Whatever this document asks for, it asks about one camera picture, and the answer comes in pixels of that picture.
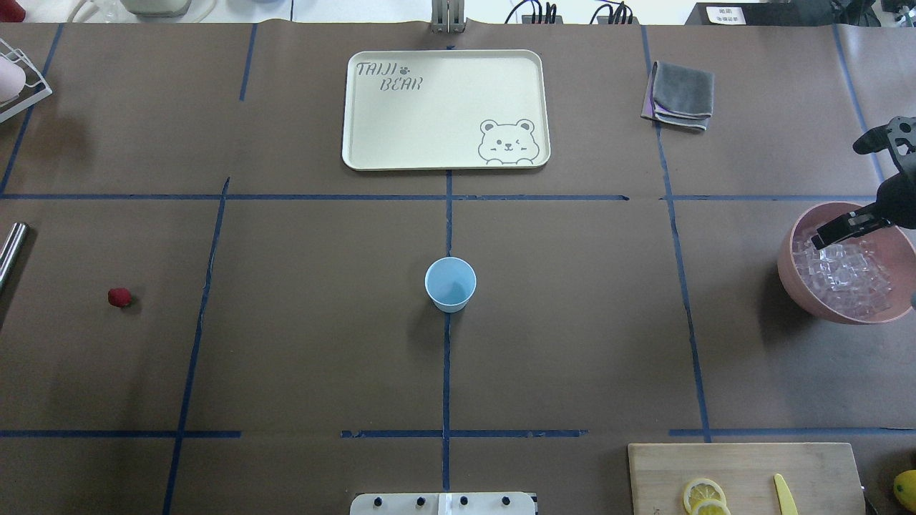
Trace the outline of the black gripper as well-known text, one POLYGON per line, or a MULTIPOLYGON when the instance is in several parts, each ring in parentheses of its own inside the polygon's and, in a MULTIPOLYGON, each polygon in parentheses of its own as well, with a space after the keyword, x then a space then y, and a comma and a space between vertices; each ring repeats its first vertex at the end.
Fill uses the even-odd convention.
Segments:
POLYGON ((818 227, 811 242, 816 249, 824 249, 891 225, 915 230, 915 185, 913 176, 906 172, 884 180, 877 189, 875 203, 845 212, 818 227))

